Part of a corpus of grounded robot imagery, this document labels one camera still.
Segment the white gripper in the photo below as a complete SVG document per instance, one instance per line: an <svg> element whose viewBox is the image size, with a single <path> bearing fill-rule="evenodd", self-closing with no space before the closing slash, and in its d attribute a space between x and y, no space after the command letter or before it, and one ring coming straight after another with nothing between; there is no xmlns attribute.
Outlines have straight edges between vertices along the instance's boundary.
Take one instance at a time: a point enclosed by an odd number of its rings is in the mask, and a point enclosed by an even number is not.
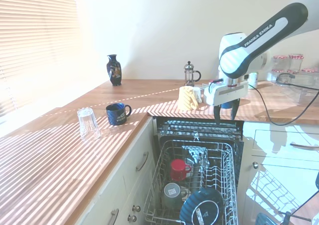
<svg viewBox="0 0 319 225"><path fill-rule="evenodd" d="M231 120L235 120L240 105L240 98L245 97L247 93L247 81L243 81L235 87L229 87L222 82L210 83L209 86L204 89L203 102L207 105L214 106L214 120L216 124L220 124L220 105L232 101Z"/></svg>

